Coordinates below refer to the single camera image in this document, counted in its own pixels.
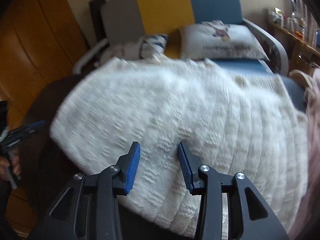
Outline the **person's left hand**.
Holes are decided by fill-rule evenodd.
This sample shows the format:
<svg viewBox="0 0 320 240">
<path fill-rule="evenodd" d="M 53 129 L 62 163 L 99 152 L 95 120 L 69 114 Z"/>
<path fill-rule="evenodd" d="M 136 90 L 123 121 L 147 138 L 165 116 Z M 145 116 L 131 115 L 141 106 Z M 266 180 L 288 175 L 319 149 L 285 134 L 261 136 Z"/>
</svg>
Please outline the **person's left hand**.
<svg viewBox="0 0 320 240">
<path fill-rule="evenodd" d="M 12 166 L 12 172 L 16 176 L 21 174 L 21 166 L 20 166 L 20 159 L 19 159 L 19 155 L 18 155 L 18 149 L 15 148 L 15 149 L 11 150 L 10 156 L 12 157 L 12 160 L 11 160 L 12 164 L 11 165 L 6 158 L 1 157 L 0 174 L 1 174 L 1 179 L 3 179 L 3 180 L 8 180 L 6 172 L 5 172 L 6 167 Z"/>
</svg>

